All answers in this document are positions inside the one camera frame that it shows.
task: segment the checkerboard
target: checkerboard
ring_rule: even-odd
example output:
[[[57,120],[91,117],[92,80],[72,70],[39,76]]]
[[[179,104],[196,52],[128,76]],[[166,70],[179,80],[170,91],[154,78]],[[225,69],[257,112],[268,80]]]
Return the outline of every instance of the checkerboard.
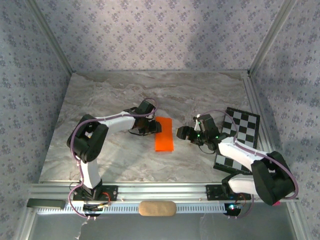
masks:
[[[233,118],[239,129],[237,137],[238,141],[256,149],[258,144],[260,116],[231,107],[228,107],[226,112]],[[235,126],[233,126],[231,119],[227,116],[224,116],[221,132],[230,134],[232,137],[236,135]],[[230,174],[250,173],[249,169],[237,161],[218,154],[215,157],[213,168]]]

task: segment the beige sponge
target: beige sponge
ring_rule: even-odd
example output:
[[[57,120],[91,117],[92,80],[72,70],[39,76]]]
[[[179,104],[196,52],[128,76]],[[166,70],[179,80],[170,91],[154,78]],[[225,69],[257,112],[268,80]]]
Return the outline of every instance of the beige sponge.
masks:
[[[139,213],[148,217],[169,217],[176,214],[177,206],[173,201],[142,201]]]

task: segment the orange block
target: orange block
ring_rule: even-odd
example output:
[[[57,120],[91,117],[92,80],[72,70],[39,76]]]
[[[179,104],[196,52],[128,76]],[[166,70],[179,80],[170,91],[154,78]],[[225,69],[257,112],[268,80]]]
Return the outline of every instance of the orange block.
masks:
[[[174,150],[174,138],[172,135],[172,119],[156,116],[155,120],[161,124],[161,132],[155,134],[155,151],[172,152]]]

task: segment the gray marble table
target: gray marble table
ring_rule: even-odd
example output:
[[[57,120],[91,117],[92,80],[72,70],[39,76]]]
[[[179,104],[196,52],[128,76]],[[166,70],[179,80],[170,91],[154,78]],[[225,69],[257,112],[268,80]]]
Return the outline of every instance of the gray marble table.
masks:
[[[155,136],[118,132],[105,140],[98,157],[105,182],[212,182],[227,176],[213,169],[215,155],[175,136],[193,125],[193,116],[233,107],[250,111],[241,77],[212,72],[107,72],[72,75],[44,162],[40,181],[79,180],[80,173],[66,141],[84,114],[113,115],[138,106],[146,97],[160,104],[157,116],[172,118],[173,152],[155,152]],[[212,114],[221,127],[221,113]]]

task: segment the patterned wallpaper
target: patterned wallpaper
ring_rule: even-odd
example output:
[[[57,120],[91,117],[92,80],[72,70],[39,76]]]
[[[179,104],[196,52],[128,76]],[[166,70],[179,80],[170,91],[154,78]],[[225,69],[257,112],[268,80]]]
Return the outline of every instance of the patterned wallpaper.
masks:
[[[272,137],[297,177],[315,239],[320,239],[319,23],[319,1],[298,1],[253,76]]]
[[[74,71],[249,69],[283,0],[36,0]]]
[[[24,1],[0,1],[0,239],[38,181],[69,78]]]

